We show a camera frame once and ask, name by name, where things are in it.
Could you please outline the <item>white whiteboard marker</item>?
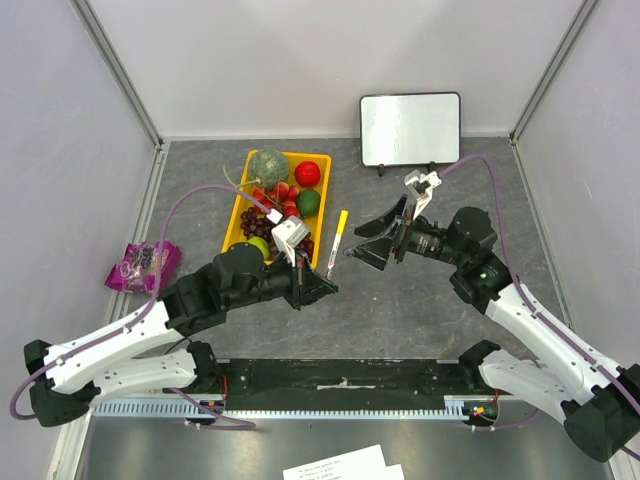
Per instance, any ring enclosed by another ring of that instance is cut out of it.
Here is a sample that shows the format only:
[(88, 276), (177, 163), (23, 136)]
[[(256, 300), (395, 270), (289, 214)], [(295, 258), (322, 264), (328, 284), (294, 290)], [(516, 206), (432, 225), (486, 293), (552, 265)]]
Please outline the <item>white whiteboard marker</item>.
[(330, 255), (329, 255), (329, 259), (328, 259), (328, 263), (327, 263), (326, 277), (328, 279), (330, 279), (332, 277), (333, 270), (334, 270), (335, 263), (336, 263), (336, 259), (337, 259), (337, 255), (339, 253), (339, 247), (340, 247), (340, 244), (341, 244), (341, 240), (342, 240), (343, 234), (342, 235), (337, 235), (336, 232), (335, 232), (333, 244), (332, 244), (332, 247), (331, 247), (331, 251), (330, 251)]

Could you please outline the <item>yellow marker cap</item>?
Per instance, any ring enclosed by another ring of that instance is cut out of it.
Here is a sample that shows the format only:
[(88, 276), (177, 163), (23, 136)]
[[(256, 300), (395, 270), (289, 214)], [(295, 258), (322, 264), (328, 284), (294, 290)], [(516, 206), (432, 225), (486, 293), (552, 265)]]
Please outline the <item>yellow marker cap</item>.
[(339, 217), (338, 225), (336, 228), (337, 235), (342, 235), (344, 233), (346, 224), (348, 221), (348, 217), (349, 217), (349, 212), (347, 210), (342, 210), (340, 212), (340, 217)]

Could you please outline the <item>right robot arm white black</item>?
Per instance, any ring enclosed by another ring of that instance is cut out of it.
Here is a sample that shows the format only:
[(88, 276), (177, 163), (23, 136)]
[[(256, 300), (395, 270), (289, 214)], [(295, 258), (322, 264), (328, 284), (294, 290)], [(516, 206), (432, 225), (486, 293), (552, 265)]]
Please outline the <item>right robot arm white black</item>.
[(450, 282), (466, 304), (518, 338), (542, 368), (483, 341), (458, 368), (467, 392), (510, 393), (557, 420), (588, 457), (609, 461), (639, 433), (639, 367), (623, 367), (582, 340), (530, 294), (493, 246), (487, 212), (463, 207), (446, 228), (431, 224), (401, 198), (384, 215), (356, 228), (361, 242), (347, 256), (384, 270), (414, 254), (454, 266)]

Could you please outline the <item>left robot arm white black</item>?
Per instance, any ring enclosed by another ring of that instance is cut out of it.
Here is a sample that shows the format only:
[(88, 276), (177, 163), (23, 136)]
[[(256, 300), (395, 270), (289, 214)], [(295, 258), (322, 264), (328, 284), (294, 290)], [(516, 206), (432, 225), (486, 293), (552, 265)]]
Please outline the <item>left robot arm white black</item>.
[(293, 260), (279, 254), (265, 264), (256, 246), (237, 244), (111, 325), (65, 344), (28, 343), (24, 358), (34, 377), (29, 400), (35, 418), (43, 427), (61, 426), (145, 389), (211, 392), (222, 375), (211, 346), (195, 341), (160, 357), (142, 353), (221, 325), (231, 310), (278, 298), (299, 310), (337, 290), (303, 254)]

